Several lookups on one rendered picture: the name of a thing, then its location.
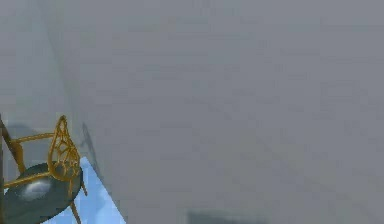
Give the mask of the gold chair with grey seat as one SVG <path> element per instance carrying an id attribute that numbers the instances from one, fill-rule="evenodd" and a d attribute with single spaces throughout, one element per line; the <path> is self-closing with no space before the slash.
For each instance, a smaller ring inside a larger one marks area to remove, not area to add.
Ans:
<path id="1" fill-rule="evenodd" d="M 0 224 L 43 224 L 70 209 L 82 224 L 75 199 L 87 189 L 80 166 L 80 153 L 71 139 L 67 119 L 62 115 L 53 131 L 13 138 L 0 120 L 0 132 L 17 165 L 19 176 L 2 185 L 3 218 Z M 49 139 L 47 160 L 26 167 L 23 144 Z"/>

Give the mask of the brown wooden table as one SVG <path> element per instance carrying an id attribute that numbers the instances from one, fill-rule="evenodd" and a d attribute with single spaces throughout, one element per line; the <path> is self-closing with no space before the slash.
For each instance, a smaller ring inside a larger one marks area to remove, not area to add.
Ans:
<path id="1" fill-rule="evenodd" d="M 4 169 L 3 169 L 3 144 L 2 136 L 3 134 L 3 124 L 0 114 L 0 224 L 6 224 L 5 213 L 4 213 Z"/>

